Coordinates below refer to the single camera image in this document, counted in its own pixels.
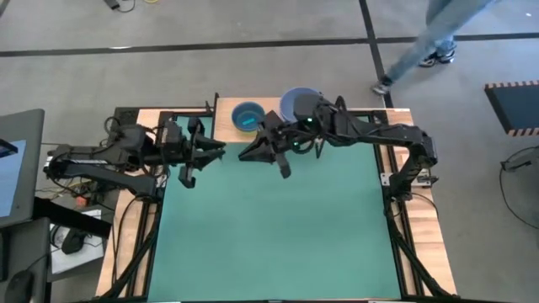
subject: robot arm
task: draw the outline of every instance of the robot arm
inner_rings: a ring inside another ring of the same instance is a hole
[[[316,96],[300,96],[294,105],[296,123],[285,123],[271,111],[259,126],[256,139],[239,154],[240,161],[277,162],[283,178],[291,174],[285,152],[309,152],[320,157],[323,144],[351,146],[358,142],[407,147],[403,168],[390,177],[389,194],[409,199],[411,184],[423,168],[437,163],[432,139],[417,126],[381,125],[358,120],[346,111],[344,100],[336,104]]]
[[[193,170],[202,170],[225,153],[222,148],[226,144],[204,137],[204,126],[195,117],[189,119],[189,139],[173,121],[163,125],[160,141],[154,142],[148,131],[141,125],[122,125],[111,132],[113,143],[107,147],[58,146],[49,152],[44,171],[53,180],[83,177],[129,189],[134,195],[155,197],[157,178],[147,173],[145,166],[182,163],[179,181],[192,189]],[[145,174],[121,173],[138,169]]]

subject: blue bowl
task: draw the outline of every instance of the blue bowl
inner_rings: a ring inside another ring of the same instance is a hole
[[[303,94],[313,94],[320,96],[320,93],[317,90],[314,90],[312,88],[293,88],[286,92],[281,98],[280,98],[280,116],[288,122],[296,122],[297,119],[294,116],[294,101],[297,98],[297,96],[303,95]]]
[[[232,111],[232,122],[241,131],[254,131],[259,122],[264,120],[264,116],[262,106],[255,102],[243,102]]]

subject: green mat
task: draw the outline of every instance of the green mat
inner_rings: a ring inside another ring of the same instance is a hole
[[[286,180],[238,161],[245,146],[227,145],[194,189],[171,169],[149,301],[400,297],[372,145],[288,152]]]

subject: jeans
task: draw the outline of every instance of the jeans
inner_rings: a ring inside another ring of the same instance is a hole
[[[387,72],[386,77],[396,82],[410,68],[436,51],[446,55],[456,47],[453,35],[473,16],[495,0],[430,0],[424,30]]]

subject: shoe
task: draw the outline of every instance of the shoe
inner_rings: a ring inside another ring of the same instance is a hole
[[[449,54],[439,56],[436,52],[433,52],[428,57],[424,58],[419,66],[421,67],[433,67],[436,63],[449,64],[455,59],[455,51],[452,50]]]
[[[389,93],[392,84],[393,81],[391,81],[390,78],[384,76],[380,81],[378,81],[375,85],[371,87],[371,91],[378,96],[383,96]]]

